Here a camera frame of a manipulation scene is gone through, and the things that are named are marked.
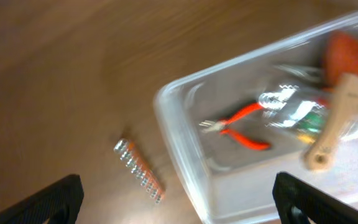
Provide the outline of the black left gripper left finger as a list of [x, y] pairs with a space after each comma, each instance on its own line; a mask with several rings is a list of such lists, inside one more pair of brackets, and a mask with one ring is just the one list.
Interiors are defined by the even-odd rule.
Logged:
[[84, 198], [78, 174], [70, 174], [0, 212], [0, 224], [75, 224]]

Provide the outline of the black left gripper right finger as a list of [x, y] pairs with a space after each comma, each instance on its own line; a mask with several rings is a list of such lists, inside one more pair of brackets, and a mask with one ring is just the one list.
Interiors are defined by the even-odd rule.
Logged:
[[276, 175], [272, 195], [284, 224], [358, 224], [358, 210], [287, 172]]

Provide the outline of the orange socket bit holder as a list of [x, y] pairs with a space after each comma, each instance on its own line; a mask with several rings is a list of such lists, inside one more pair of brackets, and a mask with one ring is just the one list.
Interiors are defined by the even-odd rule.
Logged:
[[140, 180], [140, 186], [155, 201], [160, 204], [164, 199], [165, 190], [160, 184], [157, 176], [150, 169], [149, 163], [141, 155], [135, 143], [126, 138], [120, 138], [114, 146], [113, 151], [119, 155], [120, 160], [130, 170], [131, 174]]

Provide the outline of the clear screwdriver set case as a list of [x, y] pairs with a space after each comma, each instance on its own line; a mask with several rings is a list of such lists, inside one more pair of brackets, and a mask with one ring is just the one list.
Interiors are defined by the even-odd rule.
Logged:
[[258, 103], [267, 127], [287, 131], [311, 144], [326, 123], [330, 99], [329, 91], [282, 83], [263, 92]]

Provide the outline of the red small cutting pliers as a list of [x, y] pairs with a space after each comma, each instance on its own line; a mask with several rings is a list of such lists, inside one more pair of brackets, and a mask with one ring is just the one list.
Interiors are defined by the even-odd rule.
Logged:
[[255, 116], [263, 110], [256, 101], [242, 106], [229, 116], [199, 122], [200, 131], [204, 134], [216, 133], [232, 139], [238, 145], [253, 151], [267, 151], [271, 144], [260, 137], [256, 132], [262, 126], [261, 121], [256, 121]]

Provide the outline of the orange scraper wooden handle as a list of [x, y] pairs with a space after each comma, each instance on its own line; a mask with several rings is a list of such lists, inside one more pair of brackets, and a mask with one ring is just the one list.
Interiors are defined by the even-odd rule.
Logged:
[[358, 39], [334, 31], [326, 49], [325, 72], [328, 84], [334, 88], [328, 118], [303, 159], [305, 167], [313, 171], [332, 167], [340, 134], [358, 115]]

